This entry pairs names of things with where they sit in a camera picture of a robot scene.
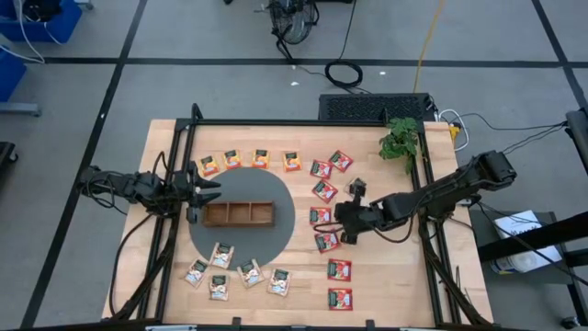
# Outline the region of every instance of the potted plant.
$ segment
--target potted plant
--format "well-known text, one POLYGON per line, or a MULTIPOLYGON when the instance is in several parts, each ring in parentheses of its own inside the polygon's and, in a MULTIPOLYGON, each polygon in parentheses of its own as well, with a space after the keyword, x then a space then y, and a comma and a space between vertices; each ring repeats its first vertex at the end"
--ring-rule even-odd
POLYGON ((386 125, 390 133, 379 140, 382 149, 379 156, 384 160, 406 157, 404 170, 410 174, 413 170, 413 156, 416 156, 418 134, 416 120, 412 118, 391 119, 386 125))

